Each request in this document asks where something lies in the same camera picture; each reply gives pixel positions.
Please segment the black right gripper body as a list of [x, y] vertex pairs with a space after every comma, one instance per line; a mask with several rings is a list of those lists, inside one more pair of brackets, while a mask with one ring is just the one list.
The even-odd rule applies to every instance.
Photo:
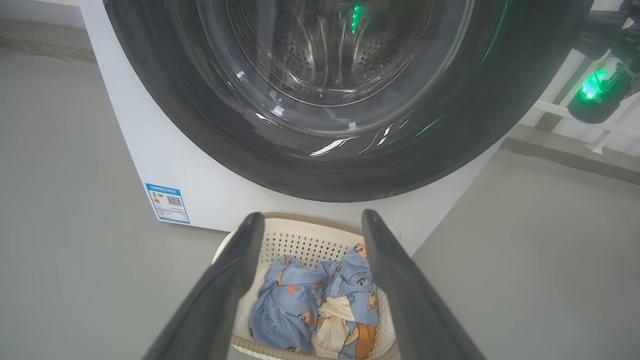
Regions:
[[619, 109], [623, 100], [639, 92], [639, 57], [622, 60], [613, 56], [595, 62], [567, 103], [567, 111], [578, 121], [599, 125]]

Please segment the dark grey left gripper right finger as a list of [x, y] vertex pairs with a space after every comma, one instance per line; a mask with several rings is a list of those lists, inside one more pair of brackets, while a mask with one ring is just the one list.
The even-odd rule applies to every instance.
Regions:
[[362, 212], [375, 284], [386, 294], [403, 360], [482, 360], [484, 355], [382, 217]]

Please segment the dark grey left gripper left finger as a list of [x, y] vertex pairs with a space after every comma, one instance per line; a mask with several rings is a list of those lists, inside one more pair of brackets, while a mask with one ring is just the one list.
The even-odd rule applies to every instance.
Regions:
[[265, 216], [252, 212], [206, 269], [144, 355], [146, 360], [225, 360], [241, 298], [253, 285]]

